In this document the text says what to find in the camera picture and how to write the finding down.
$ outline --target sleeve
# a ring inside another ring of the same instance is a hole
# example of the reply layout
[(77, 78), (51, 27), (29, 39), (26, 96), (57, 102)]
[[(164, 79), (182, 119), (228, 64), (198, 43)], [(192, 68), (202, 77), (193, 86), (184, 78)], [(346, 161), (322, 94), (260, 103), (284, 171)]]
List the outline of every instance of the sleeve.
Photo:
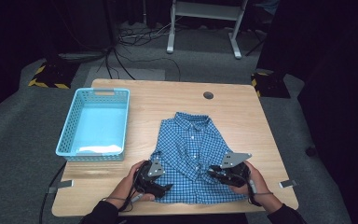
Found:
[(283, 206), (276, 212), (268, 215), (269, 221), (273, 224), (306, 224), (307, 222), (293, 208)]
[(111, 203), (100, 201), (92, 212), (83, 217), (81, 224), (115, 223), (118, 216), (117, 208)]

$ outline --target blue plastic basket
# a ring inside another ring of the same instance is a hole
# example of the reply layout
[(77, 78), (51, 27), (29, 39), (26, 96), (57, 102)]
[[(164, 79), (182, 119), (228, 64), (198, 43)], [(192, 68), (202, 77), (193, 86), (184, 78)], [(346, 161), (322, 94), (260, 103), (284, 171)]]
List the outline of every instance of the blue plastic basket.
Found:
[(123, 161), (130, 90), (76, 91), (56, 154), (68, 161)]

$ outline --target blue plaid shirt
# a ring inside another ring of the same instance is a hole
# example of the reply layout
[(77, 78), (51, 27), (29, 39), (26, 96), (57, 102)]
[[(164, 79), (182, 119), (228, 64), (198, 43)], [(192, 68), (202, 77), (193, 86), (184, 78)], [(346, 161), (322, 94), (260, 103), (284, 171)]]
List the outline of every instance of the blue plaid shirt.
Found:
[(206, 115), (176, 113), (161, 122), (158, 142), (151, 160), (159, 159), (165, 174), (156, 180), (173, 184), (160, 203), (227, 203), (245, 199), (227, 185), (210, 177), (210, 165), (219, 165), (232, 152)]

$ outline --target person's left hand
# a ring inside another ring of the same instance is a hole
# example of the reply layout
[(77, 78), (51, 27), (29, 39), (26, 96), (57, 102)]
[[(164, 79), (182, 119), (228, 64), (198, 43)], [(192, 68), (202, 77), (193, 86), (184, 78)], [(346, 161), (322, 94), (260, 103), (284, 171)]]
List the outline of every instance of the person's left hand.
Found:
[[(124, 205), (124, 202), (125, 202), (127, 196), (129, 195), (132, 184), (133, 184), (133, 175), (141, 167), (142, 163), (144, 163), (144, 161), (139, 161), (138, 163), (134, 164), (131, 167), (129, 174), (126, 177), (124, 177), (120, 181), (120, 183), (118, 183), (116, 188), (113, 190), (113, 192), (106, 199), (106, 202), (111, 203), (117, 209), (120, 209)], [(136, 197), (137, 195), (139, 195), (139, 192), (135, 192), (133, 197)], [(141, 201), (154, 201), (155, 196), (153, 194), (145, 194), (142, 196), (142, 198), (140, 200)]]

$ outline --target wooden table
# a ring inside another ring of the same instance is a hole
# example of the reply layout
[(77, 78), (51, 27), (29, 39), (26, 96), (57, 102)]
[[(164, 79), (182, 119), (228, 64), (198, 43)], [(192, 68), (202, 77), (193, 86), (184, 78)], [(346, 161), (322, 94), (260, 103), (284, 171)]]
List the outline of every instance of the wooden table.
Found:
[[(84, 216), (108, 196), (137, 161), (154, 151), (159, 125), (176, 112), (206, 114), (234, 152), (252, 153), (249, 160), (260, 170), (272, 192), (288, 206), (298, 208), (292, 188), (281, 189), (288, 176), (255, 89), (250, 85), (95, 79), (94, 88), (127, 88), (131, 91), (124, 161), (67, 162), (52, 213), (57, 217)], [(204, 98), (209, 91), (213, 99)], [(122, 216), (216, 214), (262, 211), (247, 201), (219, 204), (137, 202)]]

